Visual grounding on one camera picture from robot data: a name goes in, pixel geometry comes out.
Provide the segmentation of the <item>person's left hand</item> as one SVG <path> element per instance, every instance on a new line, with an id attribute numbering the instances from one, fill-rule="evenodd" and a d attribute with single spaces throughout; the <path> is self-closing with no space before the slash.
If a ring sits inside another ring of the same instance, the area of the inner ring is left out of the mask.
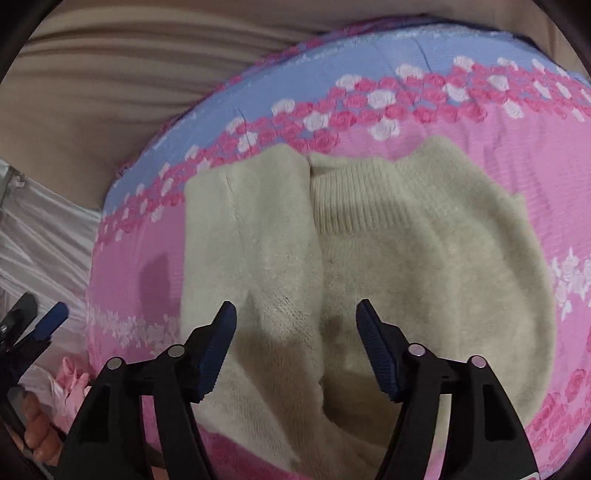
<path id="1" fill-rule="evenodd" d="M 25 392 L 21 410 L 25 418 L 25 441 L 10 431 L 16 446 L 21 451 L 25 446 L 29 447 L 36 461 L 56 467 L 63 449 L 63 442 L 34 393 Z"/>

